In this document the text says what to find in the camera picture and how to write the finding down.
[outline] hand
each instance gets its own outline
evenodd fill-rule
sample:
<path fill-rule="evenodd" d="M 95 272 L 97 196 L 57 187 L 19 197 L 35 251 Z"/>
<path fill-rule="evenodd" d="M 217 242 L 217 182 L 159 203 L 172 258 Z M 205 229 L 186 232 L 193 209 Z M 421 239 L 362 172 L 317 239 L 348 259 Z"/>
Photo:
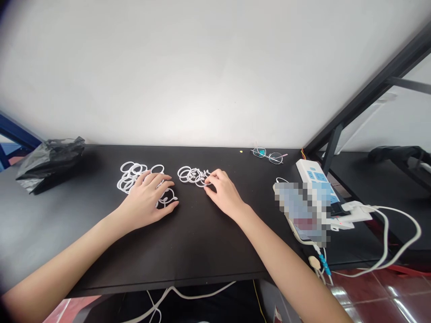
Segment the hand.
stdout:
<path fill-rule="evenodd" d="M 217 190 L 217 193 L 211 190 L 208 186 L 204 187 L 207 195 L 212 201 L 234 221 L 244 212 L 248 206 L 245 204 L 238 194 L 235 185 L 229 179 L 225 171 L 217 169 L 205 179 L 205 184 L 212 183 Z"/>
<path fill-rule="evenodd" d="M 129 195 L 108 217 L 114 219 L 115 225 L 124 234 L 160 220 L 171 213 L 179 203 L 178 201 L 172 202 L 159 210 L 155 207 L 166 189 L 175 185 L 174 182 L 169 181 L 171 178 L 165 174 L 150 174 L 149 170 L 142 173 L 131 188 Z"/>

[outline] eyeglasses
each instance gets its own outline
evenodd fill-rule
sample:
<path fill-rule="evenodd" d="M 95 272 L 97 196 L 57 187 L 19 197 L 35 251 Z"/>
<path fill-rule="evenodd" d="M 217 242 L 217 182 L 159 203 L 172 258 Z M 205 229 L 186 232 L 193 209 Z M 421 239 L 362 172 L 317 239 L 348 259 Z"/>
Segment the eyeglasses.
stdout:
<path fill-rule="evenodd" d="M 266 155 L 266 149 L 263 148 L 262 146 L 257 146 L 256 148 L 250 150 L 251 152 L 253 152 L 253 155 L 255 155 L 256 157 L 259 158 L 263 158 L 266 157 L 269 159 L 270 162 L 272 162 L 273 164 L 282 164 L 283 163 L 283 157 L 287 156 L 287 154 L 281 155 L 280 153 L 271 153 L 269 154 L 269 156 Z"/>

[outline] blue connector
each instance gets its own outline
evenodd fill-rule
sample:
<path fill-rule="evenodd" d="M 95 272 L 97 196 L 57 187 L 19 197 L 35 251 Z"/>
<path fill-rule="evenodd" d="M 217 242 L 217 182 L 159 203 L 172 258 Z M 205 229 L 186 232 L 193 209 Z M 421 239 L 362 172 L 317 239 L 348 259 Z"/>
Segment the blue connector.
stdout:
<path fill-rule="evenodd" d="M 328 264 L 326 263 L 325 257 L 322 254 L 319 254 L 320 261 L 322 262 L 323 268 L 325 269 L 325 273 L 328 276 L 331 276 L 331 271 L 329 270 Z"/>

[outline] yellow wire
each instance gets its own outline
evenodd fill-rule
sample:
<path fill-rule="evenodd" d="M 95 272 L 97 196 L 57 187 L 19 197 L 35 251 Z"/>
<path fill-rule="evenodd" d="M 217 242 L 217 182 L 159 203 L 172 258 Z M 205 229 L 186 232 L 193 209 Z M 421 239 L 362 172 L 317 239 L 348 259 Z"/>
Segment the yellow wire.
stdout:
<path fill-rule="evenodd" d="M 264 313 L 262 312 L 262 307 L 260 307 L 259 296 L 257 296 L 257 290 L 256 290 L 255 280 L 253 280 L 253 286 L 255 287 L 256 298 L 257 298 L 257 303 L 259 304 L 260 313 L 262 314 L 262 317 L 264 318 L 264 321 L 265 321 L 265 323 L 266 323 L 265 315 L 264 315 Z"/>

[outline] finger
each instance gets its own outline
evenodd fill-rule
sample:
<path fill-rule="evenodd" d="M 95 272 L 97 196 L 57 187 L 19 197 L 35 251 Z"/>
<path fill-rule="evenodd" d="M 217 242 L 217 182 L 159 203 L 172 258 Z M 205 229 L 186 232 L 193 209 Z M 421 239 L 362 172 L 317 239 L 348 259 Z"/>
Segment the finger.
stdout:
<path fill-rule="evenodd" d="M 156 177 L 154 177 L 151 180 L 151 183 L 148 184 L 148 187 L 152 187 L 156 189 L 157 185 L 159 185 L 163 180 L 170 180 L 172 177 L 165 174 L 157 174 Z"/>
<path fill-rule="evenodd" d="M 218 178 L 214 177 L 213 175 L 210 175 L 207 178 L 205 178 L 205 182 L 204 183 L 206 185 L 208 185 L 209 183 L 212 183 L 217 188 L 217 186 L 220 183 L 220 180 Z"/>
<path fill-rule="evenodd" d="M 145 177 L 143 185 L 148 186 L 148 184 L 150 184 L 151 181 L 154 179 L 154 177 L 156 177 L 157 175 L 158 175 L 158 173 L 149 174 L 147 177 Z"/>
<path fill-rule="evenodd" d="M 176 208 L 178 203 L 179 203 L 179 201 L 175 201 L 163 209 L 156 210 L 157 221 L 160 220 L 161 218 L 165 217 L 169 213 L 171 213 L 174 210 L 174 208 Z"/>
<path fill-rule="evenodd" d="M 150 173 L 149 170 L 143 172 L 141 175 L 139 175 L 139 177 L 136 179 L 135 185 L 134 186 L 140 186 L 142 185 L 142 183 L 144 182 L 145 177 Z"/>
<path fill-rule="evenodd" d="M 145 179 L 144 179 L 144 182 L 143 182 L 143 185 L 144 186 L 148 186 L 152 181 L 153 181 L 153 179 L 155 179 L 156 177 L 157 177 L 157 175 L 160 175 L 160 173 L 151 173 L 151 174 L 149 174 L 147 177 L 145 177 Z M 172 177 L 171 176 L 169 176 L 169 175 L 166 175 L 167 176 L 167 178 L 166 179 L 171 179 Z"/>
<path fill-rule="evenodd" d="M 208 186 L 205 186 L 203 189 L 205 190 L 205 193 L 213 200 L 213 202 L 215 202 L 214 199 L 216 198 L 217 193 L 210 189 Z"/>
<path fill-rule="evenodd" d="M 223 174 L 223 171 L 219 168 L 219 169 L 216 169 L 215 171 L 213 171 L 212 173 L 211 173 L 211 175 L 213 175 L 213 176 L 217 176 L 219 179 L 222 179 L 222 178 L 224 178 L 224 177 L 226 177 L 224 174 Z"/>
<path fill-rule="evenodd" d="M 174 185 L 175 185 L 175 183 L 172 181 L 163 182 L 162 185 L 160 185 L 156 189 L 156 196 L 158 196 L 158 198 L 160 198 L 163 195 L 163 193 L 167 190 L 168 187 L 174 186 Z"/>

